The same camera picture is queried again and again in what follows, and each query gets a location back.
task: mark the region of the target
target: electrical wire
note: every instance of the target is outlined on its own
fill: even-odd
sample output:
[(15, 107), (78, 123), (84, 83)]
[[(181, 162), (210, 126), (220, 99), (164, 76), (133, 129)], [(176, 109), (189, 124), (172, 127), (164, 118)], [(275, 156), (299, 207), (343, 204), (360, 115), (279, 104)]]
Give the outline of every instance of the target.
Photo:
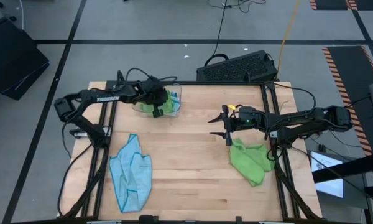
[[(211, 2), (211, 0), (207, 0), (206, 3), (207, 3), (209, 6), (211, 6), (211, 7), (216, 7), (216, 8), (219, 8), (219, 9), (224, 9), (224, 8), (226, 8), (226, 9), (232, 9), (233, 7), (238, 6), (238, 7), (239, 7), (239, 10), (240, 10), (241, 12), (243, 12), (243, 13), (247, 13), (247, 12), (250, 11), (250, 4), (251, 4), (251, 3), (256, 3), (256, 4), (265, 4), (265, 3), (267, 3), (267, 0), (263, 0), (263, 1), (261, 1), (261, 2), (252, 1), (252, 0), (250, 0), (250, 1), (247, 1), (247, 0), (238, 0), (237, 4), (226, 5), (226, 6), (225, 6), (224, 4), (223, 4), (223, 6), (215, 6), (215, 5), (211, 4), (210, 2)], [(247, 12), (245, 12), (245, 11), (243, 11), (243, 10), (241, 9), (241, 5), (243, 5), (243, 4), (247, 3), (247, 2), (249, 3), (249, 6), (248, 6), (248, 8), (247, 8)]]
[(218, 31), (217, 41), (216, 41), (216, 48), (214, 49), (213, 55), (215, 55), (216, 52), (217, 52), (218, 42), (219, 42), (219, 36), (221, 34), (221, 29), (223, 28), (224, 15), (225, 15), (225, 9), (226, 9), (226, 3), (227, 2), (228, 2), (228, 0), (225, 0), (225, 6), (224, 6), (224, 9), (223, 9), (223, 16), (221, 17), (221, 23), (219, 24), (219, 31)]
[(282, 103), (282, 105), (280, 105), (279, 113), (282, 112), (283, 105), (284, 105), (285, 103), (287, 103), (287, 102), (289, 102), (289, 100), (284, 101), (284, 102)]
[[(243, 11), (242, 8), (241, 8), (241, 5), (243, 5), (244, 3), (248, 2), (248, 6), (247, 6), (247, 11)], [(249, 13), (250, 12), (250, 5), (252, 3), (255, 3), (255, 4), (265, 4), (267, 3), (267, 0), (263, 0), (262, 2), (256, 2), (256, 1), (250, 1), (250, 0), (237, 0), (237, 6), (239, 8), (239, 10), (243, 13)]]
[[(275, 85), (278, 85), (278, 86), (282, 86), (282, 87), (285, 87), (285, 88), (289, 88), (289, 89), (292, 89), (292, 90), (300, 90), (300, 91), (304, 91), (306, 93), (308, 93), (309, 95), (311, 95), (312, 99), (313, 99), (313, 106), (311, 108), (311, 110), (308, 112), (308, 114), (311, 114), (313, 112), (313, 110), (315, 109), (316, 107), (316, 98), (315, 96), (309, 92), (308, 90), (304, 90), (304, 89), (301, 89), (301, 88), (295, 88), (295, 87), (289, 87), (289, 86), (284, 86), (284, 85), (281, 85), (281, 84), (278, 84), (278, 83), (274, 83)], [(276, 125), (276, 124), (279, 124), (280, 122), (286, 120), (286, 119), (289, 119), (289, 118), (293, 118), (293, 117), (297, 117), (297, 116), (301, 116), (301, 115), (296, 115), (296, 116), (292, 116), (292, 117), (286, 117), (286, 118), (283, 118), (283, 119), (280, 119), (278, 120), (277, 122), (275, 122), (273, 125), (271, 125), (271, 127), (265, 132), (265, 135), (268, 135), (272, 128)]]
[(365, 100), (365, 99), (368, 99), (368, 98), (370, 98), (370, 97), (369, 97), (369, 96), (362, 97), (362, 98), (360, 98), (360, 99), (358, 99), (358, 100), (355, 100), (355, 101), (353, 101), (353, 102), (348, 103), (348, 104), (345, 105), (344, 107), (345, 107), (345, 108), (351, 107), (352, 105), (356, 104), (357, 102), (360, 102), (360, 101)]
[(361, 189), (359, 189), (359, 187), (356, 187), (353, 183), (351, 183), (350, 181), (346, 180), (344, 177), (341, 177), (341, 175), (339, 175), (337, 172), (335, 172), (332, 168), (330, 167), (327, 167), (325, 166), (322, 162), (320, 162), (318, 159), (316, 159), (315, 157), (309, 155), (308, 153), (306, 153), (305, 151), (302, 151), (301, 149), (297, 149), (295, 147), (292, 146), (292, 149), (296, 150), (296, 151), (300, 151), (301, 153), (304, 153), (306, 154), (309, 158), (315, 160), (317, 163), (321, 164), (325, 169), (328, 169), (330, 172), (332, 172), (335, 176), (337, 176), (338, 178), (340, 179), (343, 179), (346, 183), (348, 183), (349, 185), (351, 185), (352, 187), (354, 187), (356, 190), (360, 191), (361, 194), (365, 195), (366, 197), (370, 198), (373, 200), (373, 197), (368, 195), (367, 193), (365, 193), (364, 191), (362, 191)]
[(92, 146), (92, 144), (90, 144), (89, 146), (87, 146), (87, 148), (85, 150), (83, 150), (78, 156), (76, 156), (76, 158), (69, 164), (67, 170), (65, 171), (65, 175), (63, 176), (63, 179), (62, 179), (62, 184), (61, 184), (61, 188), (60, 188), (60, 194), (58, 196), (58, 200), (57, 200), (57, 210), (58, 210), (58, 213), (60, 214), (60, 216), (63, 216), (63, 213), (61, 211), (61, 206), (60, 206), (60, 203), (61, 203), (61, 196), (62, 196), (62, 191), (63, 191), (63, 186), (65, 185), (65, 180), (67, 178), (67, 175), (68, 175), (68, 172), (70, 170), (70, 168), (72, 167), (72, 165), (84, 154), (87, 152), (87, 150)]
[(270, 153), (270, 152), (272, 153), (272, 149), (269, 149), (268, 152), (267, 152), (267, 159), (268, 159), (269, 161), (277, 161), (277, 160), (279, 160), (279, 158), (281, 158), (281, 156), (283, 155), (283, 152), (284, 152), (284, 149), (280, 149), (280, 150), (281, 150), (281, 151), (280, 151), (280, 154), (279, 154), (277, 157), (271, 159), (271, 158), (269, 157), (269, 153)]
[(243, 106), (242, 104), (238, 104), (235, 106), (235, 110), (231, 113), (231, 115), (229, 115), (229, 117), (231, 118), (232, 116), (234, 116), (234, 118), (236, 118), (235, 114), (239, 113), (238, 111), (236, 112), (236, 109), (240, 106)]
[(19, 0), (19, 5), (21, 7), (21, 14), (22, 14), (22, 30), (24, 30), (24, 5), (22, 4), (22, 0)]
[(294, 6), (292, 17), (290, 18), (290, 21), (288, 22), (287, 30), (282, 40), (282, 46), (280, 47), (280, 53), (279, 53), (278, 73), (276, 74), (276, 79), (278, 79), (279, 77), (280, 65), (282, 64), (283, 47), (285, 46), (285, 41), (287, 40), (288, 33), (290, 32), (290, 28), (292, 27), (294, 17), (296, 16), (299, 4), (300, 4), (300, 0), (296, 0), (296, 5)]
[(341, 129), (345, 128), (345, 126), (341, 126), (341, 125), (334, 124), (333, 122), (331, 122), (331, 121), (329, 121), (329, 120), (327, 120), (327, 119), (318, 119), (317, 121), (323, 121), (323, 122), (326, 122), (326, 123), (330, 124), (330, 125), (331, 125), (332, 127), (334, 127), (334, 128), (341, 128)]
[[(313, 138), (311, 138), (311, 137), (310, 137), (310, 139), (311, 139), (313, 142), (317, 143), (318, 145), (321, 145), (320, 143), (318, 143), (317, 141), (315, 141), (316, 139), (313, 139)], [(348, 159), (347, 157), (344, 157), (343, 155), (341, 155), (340, 153), (334, 151), (333, 149), (330, 149), (330, 148), (328, 148), (327, 146), (325, 146), (325, 148), (326, 148), (327, 150), (329, 150), (329, 151), (335, 153), (336, 155), (340, 156), (341, 158), (346, 159), (346, 160), (348, 160), (348, 161), (351, 161), (350, 159)]]
[(316, 135), (317, 135), (318, 137), (316, 137), (315, 140), (318, 139), (318, 138), (320, 137), (320, 134), (316, 133)]
[(334, 133), (334, 132), (332, 132), (332, 131), (330, 131), (330, 133), (331, 133), (331, 135), (333, 135), (333, 137), (334, 137), (337, 141), (341, 142), (342, 144), (344, 144), (344, 145), (346, 145), (346, 146), (361, 148), (361, 146), (354, 146), (354, 145), (350, 145), (350, 144), (345, 143), (344, 141), (342, 141), (342, 140), (339, 138), (339, 136), (338, 136), (336, 133)]
[(358, 126), (358, 125), (361, 125), (364, 121), (367, 121), (367, 120), (372, 119), (372, 118), (373, 118), (373, 116), (368, 117), (368, 118), (365, 118), (365, 119), (363, 119), (361, 122), (359, 122), (358, 124), (354, 124), (353, 127)]
[(130, 68), (130, 69), (127, 71), (125, 81), (127, 81), (127, 79), (129, 78), (130, 72), (133, 71), (133, 70), (140, 71), (140, 72), (142, 72), (144, 75), (146, 75), (147, 77), (150, 77), (150, 75), (148, 75), (148, 73), (146, 73), (145, 71), (143, 71), (143, 70), (140, 69), (140, 68)]
[(69, 124), (69, 122), (65, 122), (62, 126), (61, 134), (62, 134), (62, 144), (65, 151), (68, 153), (69, 158), (71, 158), (70, 151), (67, 148), (67, 145), (65, 143), (65, 127)]
[(163, 80), (168, 80), (169, 78), (172, 78), (173, 79), (172, 81), (176, 81), (178, 79), (178, 77), (176, 76), (169, 76), (169, 77), (159, 78), (159, 80), (163, 81)]

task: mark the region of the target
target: transparent container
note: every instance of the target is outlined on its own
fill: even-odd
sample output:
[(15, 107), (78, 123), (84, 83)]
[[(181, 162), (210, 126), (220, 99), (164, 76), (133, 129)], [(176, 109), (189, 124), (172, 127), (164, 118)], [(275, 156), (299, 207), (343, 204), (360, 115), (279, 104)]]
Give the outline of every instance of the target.
[[(179, 84), (167, 85), (164, 87), (167, 90), (167, 102), (159, 109), (163, 110), (163, 116), (160, 118), (176, 118), (181, 109), (181, 86)], [(139, 116), (153, 118), (154, 107), (152, 105), (146, 105), (144, 103), (136, 103), (131, 106), (135, 111), (138, 111)]]

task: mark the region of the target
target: orange and black hazard tape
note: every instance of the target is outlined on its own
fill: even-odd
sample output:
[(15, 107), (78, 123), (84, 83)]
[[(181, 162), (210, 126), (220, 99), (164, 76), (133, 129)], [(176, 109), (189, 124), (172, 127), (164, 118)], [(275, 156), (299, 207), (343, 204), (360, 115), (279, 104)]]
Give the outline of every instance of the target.
[[(329, 65), (331, 75), (334, 78), (334, 82), (336, 83), (337, 89), (340, 93), (341, 99), (344, 103), (344, 105), (349, 105), (351, 103), (351, 100), (349, 99), (348, 93), (344, 87), (344, 83), (340, 77), (340, 74), (338, 73), (338, 70), (336, 68), (336, 64), (334, 64), (334, 60), (330, 54), (330, 51), (327, 47), (323, 47), (323, 53), (325, 54), (326, 61)], [(354, 110), (353, 106), (349, 106), (348, 110), (351, 114), (352, 123), (354, 125), (354, 129), (356, 132), (356, 136), (358, 137), (359, 142), (361, 143), (361, 147), (363, 148), (364, 154), (369, 156), (372, 154), (372, 148), (369, 144), (369, 142), (366, 139), (366, 135), (363, 132), (363, 129), (361, 127), (361, 124), (358, 120), (358, 117), (356, 115), (356, 112)]]
[(310, 0), (311, 9), (316, 10), (316, 2), (315, 0)]
[[(345, 0), (348, 10), (358, 10), (355, 0)], [(317, 10), (315, 0), (310, 0), (311, 9)]]
[(349, 10), (358, 10), (355, 0), (346, 0), (346, 4)]
[(363, 52), (366, 54), (367, 60), (369, 61), (369, 63), (372, 65), (372, 68), (373, 68), (373, 61), (371, 57), (369, 56), (369, 53), (367, 53), (367, 50), (364, 46), (361, 46), (361, 47), (362, 47)]

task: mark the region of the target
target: black cable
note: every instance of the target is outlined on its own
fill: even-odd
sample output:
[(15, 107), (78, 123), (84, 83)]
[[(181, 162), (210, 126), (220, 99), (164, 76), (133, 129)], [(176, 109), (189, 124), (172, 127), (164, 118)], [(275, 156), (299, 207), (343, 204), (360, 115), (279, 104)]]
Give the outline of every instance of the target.
[(146, 76), (148, 76), (148, 77), (150, 77), (150, 75), (148, 75), (148, 73), (146, 73), (145, 71), (143, 71), (142, 69), (140, 69), (140, 68), (130, 68), (128, 71), (127, 71), (127, 74), (126, 74), (126, 79), (125, 79), (125, 81), (127, 81), (127, 79), (129, 78), (129, 74), (130, 74), (130, 72), (131, 71), (133, 71), (133, 70), (137, 70), (137, 71), (140, 71), (140, 72), (142, 72), (144, 75), (146, 75)]
[(234, 116), (234, 118), (236, 118), (235, 114), (239, 113), (238, 111), (236, 111), (236, 109), (237, 109), (238, 107), (240, 107), (240, 106), (243, 106), (243, 105), (241, 105), (241, 104), (236, 105), (236, 106), (235, 106), (235, 110), (231, 113), (231, 115), (229, 115), (229, 117)]
[[(311, 139), (313, 142), (317, 143), (318, 145), (321, 145), (320, 143), (318, 143), (317, 141), (315, 141), (315, 139), (313, 139), (313, 138), (311, 138), (311, 137), (310, 137), (310, 139)], [(334, 151), (334, 150), (328, 148), (327, 146), (325, 146), (325, 148), (326, 148), (327, 150), (331, 151), (331, 152), (334, 152), (335, 154), (339, 155), (340, 157), (342, 157), (342, 158), (344, 158), (344, 159), (346, 159), (346, 160), (348, 160), (348, 161), (351, 161), (351, 160), (348, 159), (347, 157), (344, 157), (344, 156), (341, 155), (340, 153), (338, 153), (338, 152), (336, 152), (336, 151)]]
[(365, 100), (365, 99), (368, 99), (368, 98), (370, 98), (370, 97), (369, 97), (369, 96), (362, 97), (362, 98), (360, 98), (360, 99), (358, 99), (358, 100), (355, 100), (355, 101), (353, 101), (353, 102), (348, 103), (348, 104), (345, 105), (344, 107), (345, 107), (345, 108), (348, 108), (348, 107), (350, 107), (350, 106), (356, 104), (357, 102), (362, 101), (362, 100)]
[(367, 120), (372, 119), (372, 118), (373, 118), (373, 116), (368, 117), (368, 118), (365, 118), (365, 119), (363, 119), (361, 122), (359, 122), (358, 124), (354, 124), (353, 127), (358, 126), (358, 125), (361, 125), (364, 121), (367, 121)]
[(323, 121), (323, 122), (326, 122), (326, 123), (330, 124), (331, 127), (333, 127), (333, 128), (334, 128), (334, 127), (336, 127), (336, 128), (341, 128), (341, 129), (345, 128), (344, 126), (340, 126), (340, 125), (334, 124), (333, 122), (331, 122), (331, 121), (329, 121), (329, 120), (327, 120), (327, 119), (317, 119), (317, 121)]
[(223, 21), (224, 21), (224, 15), (225, 15), (225, 9), (226, 9), (226, 3), (227, 2), (228, 2), (228, 0), (225, 0), (225, 6), (224, 6), (224, 9), (223, 9), (223, 16), (221, 18), (221, 23), (219, 25), (219, 31), (218, 31), (217, 41), (216, 41), (216, 48), (214, 49), (213, 55), (215, 55), (216, 52), (217, 52), (217, 47), (218, 47), (218, 42), (219, 42), (219, 35), (221, 34), (221, 29), (223, 28)]
[(63, 176), (63, 179), (62, 179), (60, 194), (58, 196), (58, 201), (57, 201), (57, 210), (58, 210), (58, 213), (60, 214), (60, 216), (63, 216), (63, 213), (62, 213), (61, 207), (60, 207), (60, 203), (61, 203), (61, 196), (62, 196), (63, 186), (65, 185), (65, 180), (67, 178), (68, 172), (69, 172), (70, 168), (72, 167), (72, 165), (76, 162), (76, 160), (78, 160), (84, 153), (86, 153), (86, 151), (90, 147), (91, 147), (91, 144), (89, 146), (87, 146), (87, 148), (85, 150), (83, 150), (78, 156), (76, 156), (76, 158), (69, 164), (67, 170), (65, 171), (65, 175)]
[(341, 144), (344, 144), (345, 146), (351, 146), (351, 147), (358, 147), (358, 148), (361, 148), (361, 146), (354, 146), (354, 145), (350, 145), (350, 144), (347, 144), (347, 143), (344, 143), (340, 138), (338, 138), (338, 136), (333, 133), (332, 131), (329, 131), (331, 135), (333, 135), (333, 137), (339, 141)]
[[(247, 6), (247, 11), (243, 11), (242, 8), (241, 8), (241, 5), (243, 5), (244, 3), (248, 2), (249, 5)], [(250, 1), (250, 0), (237, 0), (237, 6), (239, 7), (239, 10), (243, 13), (249, 13), (250, 12), (250, 5), (252, 3), (256, 3), (256, 4), (265, 4), (267, 3), (267, 0), (263, 0), (262, 2), (256, 2), (256, 1)]]
[(173, 79), (172, 81), (176, 81), (178, 79), (178, 77), (176, 77), (176, 76), (169, 76), (169, 77), (159, 78), (159, 80), (163, 81), (163, 80), (167, 80), (169, 78), (172, 78)]
[(361, 194), (365, 195), (366, 197), (370, 198), (373, 200), (373, 197), (368, 195), (367, 193), (365, 193), (363, 190), (359, 189), (359, 187), (356, 187), (353, 183), (351, 183), (350, 181), (346, 180), (344, 177), (341, 177), (341, 175), (339, 175), (337, 172), (335, 172), (332, 168), (330, 167), (327, 167), (325, 166), (323, 163), (321, 163), (318, 159), (314, 158), (313, 156), (309, 155), (308, 153), (302, 151), (301, 149), (297, 149), (295, 147), (292, 147), (292, 149), (296, 150), (296, 151), (300, 151), (304, 154), (306, 154), (309, 158), (311, 159), (314, 159), (317, 163), (321, 164), (325, 169), (328, 169), (330, 172), (332, 172), (334, 175), (336, 175), (338, 178), (340, 179), (343, 179), (346, 183), (348, 183), (349, 185), (351, 185), (352, 187), (354, 187), (356, 190), (360, 191)]
[(69, 158), (71, 158), (70, 151), (67, 148), (67, 145), (65, 143), (65, 127), (69, 124), (69, 122), (65, 122), (62, 126), (61, 134), (62, 134), (62, 144), (65, 151), (68, 153)]
[(315, 133), (315, 134), (318, 136), (318, 137), (315, 138), (315, 140), (317, 140), (317, 139), (320, 137), (320, 133)]
[[(282, 86), (282, 87), (285, 87), (285, 88), (289, 88), (289, 89), (292, 89), (292, 90), (300, 90), (300, 91), (304, 91), (306, 93), (308, 93), (309, 95), (311, 95), (312, 97), (312, 100), (313, 100), (313, 106), (312, 106), (312, 109), (308, 112), (308, 114), (311, 114), (313, 112), (313, 110), (315, 109), (316, 107), (316, 98), (315, 96), (309, 92), (308, 90), (304, 90), (304, 89), (301, 89), (301, 88), (295, 88), (295, 87), (289, 87), (289, 86), (284, 86), (284, 85), (281, 85), (281, 84), (278, 84), (278, 83), (274, 83), (275, 85), (278, 85), (278, 86)], [(301, 116), (301, 115), (296, 115), (296, 116), (293, 116), (293, 117), (287, 117), (287, 118), (283, 118), (283, 119), (280, 119), (278, 120), (277, 122), (275, 122), (273, 125), (271, 125), (271, 127), (265, 132), (265, 135), (267, 136), (272, 128), (276, 125), (276, 124), (279, 124), (281, 121), (284, 121), (286, 119), (289, 119), (289, 118), (294, 118), (294, 117), (298, 117), (298, 116)]]
[[(237, 2), (237, 4), (233, 4), (233, 5), (224, 5), (224, 6), (215, 6), (215, 5), (213, 5), (213, 4), (211, 4), (210, 3), (211, 2), (211, 0), (207, 0), (207, 4), (209, 5), (209, 6), (211, 6), (211, 7), (216, 7), (216, 8), (218, 8), (218, 9), (232, 9), (233, 7), (236, 7), (236, 6), (238, 6), (239, 7), (239, 10), (241, 11), (241, 12), (244, 12), (244, 13), (247, 13), (247, 12), (249, 12), (250, 11), (250, 4), (251, 3), (256, 3), (256, 4), (265, 4), (265, 3), (267, 3), (267, 0), (263, 0), (262, 2), (256, 2), (256, 1), (246, 1), (246, 0), (239, 0), (238, 2)], [(249, 3), (249, 6), (248, 6), (248, 10), (247, 10), (247, 12), (245, 12), (245, 11), (243, 11), (242, 9), (241, 9), (241, 5), (243, 5), (243, 4), (245, 4), (245, 3)]]
[(270, 152), (272, 152), (272, 149), (269, 149), (269, 150), (268, 150), (268, 152), (267, 152), (267, 159), (268, 159), (269, 161), (277, 161), (277, 160), (279, 160), (279, 158), (281, 158), (281, 156), (283, 155), (284, 149), (280, 149), (280, 154), (279, 154), (276, 158), (273, 158), (273, 159), (271, 159), (271, 158), (269, 157), (269, 153), (270, 153)]

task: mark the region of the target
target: yellow cable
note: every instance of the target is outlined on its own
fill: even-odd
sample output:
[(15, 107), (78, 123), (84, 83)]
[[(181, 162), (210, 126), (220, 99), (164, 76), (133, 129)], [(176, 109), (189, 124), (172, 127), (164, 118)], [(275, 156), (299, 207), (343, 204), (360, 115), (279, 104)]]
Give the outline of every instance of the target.
[(280, 64), (282, 63), (282, 52), (283, 52), (283, 47), (285, 45), (285, 41), (287, 40), (287, 36), (288, 36), (288, 33), (290, 31), (290, 28), (292, 27), (292, 24), (293, 24), (293, 21), (294, 21), (294, 17), (296, 16), (296, 13), (297, 13), (297, 9), (298, 9), (298, 5), (300, 4), (300, 0), (296, 0), (296, 5), (294, 6), (294, 10), (293, 10), (293, 14), (292, 14), (292, 17), (290, 18), (290, 21), (288, 23), (288, 26), (287, 26), (287, 30), (286, 30), (286, 33), (285, 33), (285, 36), (283, 37), (283, 40), (282, 40), (282, 46), (280, 48), (280, 54), (279, 54), (279, 63), (278, 63), (278, 73), (276, 74), (276, 78), (278, 78), (279, 76), (279, 73), (280, 73)]

